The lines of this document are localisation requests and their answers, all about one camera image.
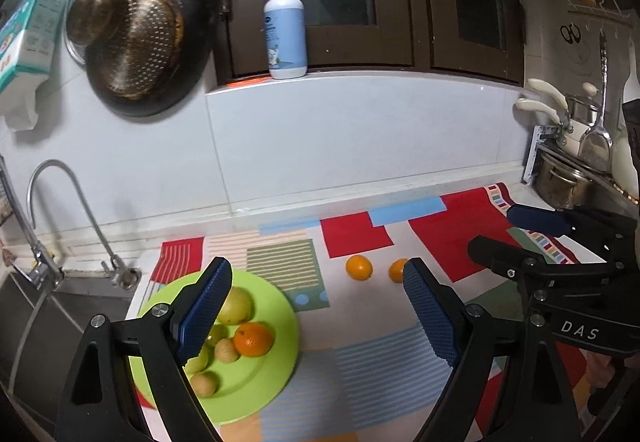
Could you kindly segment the large steel kitchen faucet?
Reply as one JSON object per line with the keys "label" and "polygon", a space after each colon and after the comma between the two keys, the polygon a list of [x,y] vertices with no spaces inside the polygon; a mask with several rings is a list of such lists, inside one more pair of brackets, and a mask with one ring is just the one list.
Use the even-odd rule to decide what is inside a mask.
{"label": "large steel kitchen faucet", "polygon": [[36,236],[34,227],[29,223],[13,188],[4,157],[1,158],[0,165],[1,194],[6,198],[12,210],[13,217],[26,237],[27,244],[32,251],[32,257],[34,257],[36,264],[35,268],[28,272],[18,267],[14,262],[11,262],[10,266],[36,289],[40,289],[44,283],[50,283],[53,287],[58,286],[63,280],[63,271],[53,261],[46,247],[44,247],[43,243],[41,243]]}

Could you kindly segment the cream handled saucepan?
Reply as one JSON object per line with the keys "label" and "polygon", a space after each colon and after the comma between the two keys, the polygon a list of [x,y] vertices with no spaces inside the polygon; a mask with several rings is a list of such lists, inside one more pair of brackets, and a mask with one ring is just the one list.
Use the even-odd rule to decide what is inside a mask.
{"label": "cream handled saucepan", "polygon": [[597,89],[588,84],[585,96],[564,94],[552,84],[540,78],[529,78],[528,91],[516,100],[515,107],[521,111],[546,114],[550,121],[559,126],[566,141],[579,142],[596,122],[600,106],[592,96]]}

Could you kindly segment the small orange oval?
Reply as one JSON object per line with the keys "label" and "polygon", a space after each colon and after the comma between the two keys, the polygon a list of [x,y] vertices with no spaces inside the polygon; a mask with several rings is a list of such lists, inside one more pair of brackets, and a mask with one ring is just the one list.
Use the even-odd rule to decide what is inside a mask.
{"label": "small orange oval", "polygon": [[345,271],[353,280],[363,282],[372,277],[373,265],[363,255],[352,255],[345,262]]}

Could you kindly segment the black scissors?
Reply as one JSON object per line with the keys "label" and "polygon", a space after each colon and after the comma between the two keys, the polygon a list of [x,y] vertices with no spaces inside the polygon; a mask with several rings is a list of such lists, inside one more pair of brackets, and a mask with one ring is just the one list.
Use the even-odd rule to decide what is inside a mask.
{"label": "black scissors", "polygon": [[579,26],[573,22],[561,25],[560,34],[564,42],[569,45],[577,45],[582,41],[582,31]]}

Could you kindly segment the large green apple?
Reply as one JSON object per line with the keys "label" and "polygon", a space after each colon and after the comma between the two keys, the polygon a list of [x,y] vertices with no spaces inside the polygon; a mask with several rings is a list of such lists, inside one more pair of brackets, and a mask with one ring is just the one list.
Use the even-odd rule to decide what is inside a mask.
{"label": "large green apple", "polygon": [[186,375],[194,375],[203,372],[210,364],[212,359],[212,349],[208,344],[203,344],[200,352],[194,358],[189,358],[186,364],[183,366],[184,373]]}

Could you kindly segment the brass ladle strainer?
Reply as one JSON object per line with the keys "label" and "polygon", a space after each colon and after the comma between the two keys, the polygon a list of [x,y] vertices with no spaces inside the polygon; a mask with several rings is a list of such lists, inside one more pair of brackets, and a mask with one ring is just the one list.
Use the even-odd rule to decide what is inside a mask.
{"label": "brass ladle strainer", "polygon": [[66,17],[68,39],[87,47],[100,37],[112,35],[117,17],[126,6],[127,0],[74,0]]}

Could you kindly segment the tissue pack green white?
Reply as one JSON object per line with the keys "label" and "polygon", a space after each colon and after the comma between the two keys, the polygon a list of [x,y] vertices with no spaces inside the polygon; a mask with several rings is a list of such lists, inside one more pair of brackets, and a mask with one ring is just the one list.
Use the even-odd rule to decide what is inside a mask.
{"label": "tissue pack green white", "polygon": [[66,0],[22,0],[1,28],[1,118],[12,131],[36,127],[36,92],[50,76]]}

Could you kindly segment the white kettle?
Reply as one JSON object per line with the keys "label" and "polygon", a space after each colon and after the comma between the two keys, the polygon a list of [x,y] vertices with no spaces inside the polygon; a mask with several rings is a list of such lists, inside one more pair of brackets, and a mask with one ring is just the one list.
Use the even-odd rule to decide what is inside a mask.
{"label": "white kettle", "polygon": [[638,175],[632,162],[627,129],[620,129],[613,142],[611,170],[614,182],[633,199],[639,198]]}

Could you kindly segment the steel spatula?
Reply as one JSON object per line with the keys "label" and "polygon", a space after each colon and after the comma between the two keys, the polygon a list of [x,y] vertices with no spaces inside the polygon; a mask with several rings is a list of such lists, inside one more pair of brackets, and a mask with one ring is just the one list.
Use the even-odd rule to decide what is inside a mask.
{"label": "steel spatula", "polygon": [[606,103],[608,103],[608,39],[603,30],[599,33],[599,54],[601,106],[596,121],[580,139],[578,157],[598,173],[608,173],[611,166],[613,140],[604,124]]}

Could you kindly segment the steel cooking pot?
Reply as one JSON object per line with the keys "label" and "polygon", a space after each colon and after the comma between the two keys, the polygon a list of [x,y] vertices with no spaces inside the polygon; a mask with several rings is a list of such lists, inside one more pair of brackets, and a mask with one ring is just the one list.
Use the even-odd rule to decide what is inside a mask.
{"label": "steel cooking pot", "polygon": [[593,181],[585,174],[549,153],[539,154],[538,171],[534,180],[538,195],[555,209],[573,209],[585,205],[593,188]]}

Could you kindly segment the small dark green fruit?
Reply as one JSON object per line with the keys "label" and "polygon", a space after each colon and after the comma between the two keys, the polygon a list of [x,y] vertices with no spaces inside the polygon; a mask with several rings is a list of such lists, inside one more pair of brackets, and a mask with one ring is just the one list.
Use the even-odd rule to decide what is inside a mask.
{"label": "small dark green fruit", "polygon": [[224,324],[216,323],[212,326],[211,329],[209,329],[209,333],[205,339],[205,344],[207,344],[208,347],[211,347],[212,349],[214,349],[216,347],[216,344],[218,344],[218,342],[221,339],[228,338],[228,337],[229,337],[228,326]]}

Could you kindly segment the brown kiwi fruit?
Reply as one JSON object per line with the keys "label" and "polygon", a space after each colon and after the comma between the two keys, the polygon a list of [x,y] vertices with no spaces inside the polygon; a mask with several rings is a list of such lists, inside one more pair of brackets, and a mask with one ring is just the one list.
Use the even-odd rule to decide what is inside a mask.
{"label": "brown kiwi fruit", "polygon": [[230,338],[221,338],[216,342],[214,355],[217,361],[224,364],[231,364],[240,357]]}
{"label": "brown kiwi fruit", "polygon": [[212,372],[193,374],[190,377],[191,387],[200,399],[208,399],[215,396],[218,391],[218,378]]}

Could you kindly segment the brass colander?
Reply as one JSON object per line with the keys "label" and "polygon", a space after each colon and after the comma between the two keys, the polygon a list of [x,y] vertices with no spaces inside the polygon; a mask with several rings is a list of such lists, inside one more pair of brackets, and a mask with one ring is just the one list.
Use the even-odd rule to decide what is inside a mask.
{"label": "brass colander", "polygon": [[183,20],[169,0],[128,0],[111,35],[86,48],[87,74],[102,97],[139,100],[174,67]]}

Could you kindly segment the yellow-green pear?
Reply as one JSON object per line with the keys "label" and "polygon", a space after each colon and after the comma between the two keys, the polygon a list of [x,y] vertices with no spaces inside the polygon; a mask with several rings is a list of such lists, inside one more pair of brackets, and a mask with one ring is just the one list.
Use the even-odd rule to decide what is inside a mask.
{"label": "yellow-green pear", "polygon": [[217,322],[222,325],[240,325],[250,321],[253,316],[253,298],[246,289],[233,286],[224,300]]}

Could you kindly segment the large orange with stem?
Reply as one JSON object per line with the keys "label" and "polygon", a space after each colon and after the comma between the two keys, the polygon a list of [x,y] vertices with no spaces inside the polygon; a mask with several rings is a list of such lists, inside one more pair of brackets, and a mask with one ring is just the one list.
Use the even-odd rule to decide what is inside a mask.
{"label": "large orange with stem", "polygon": [[262,323],[248,322],[240,325],[232,337],[232,344],[239,355],[247,358],[260,358],[268,353],[273,345],[271,329]]}

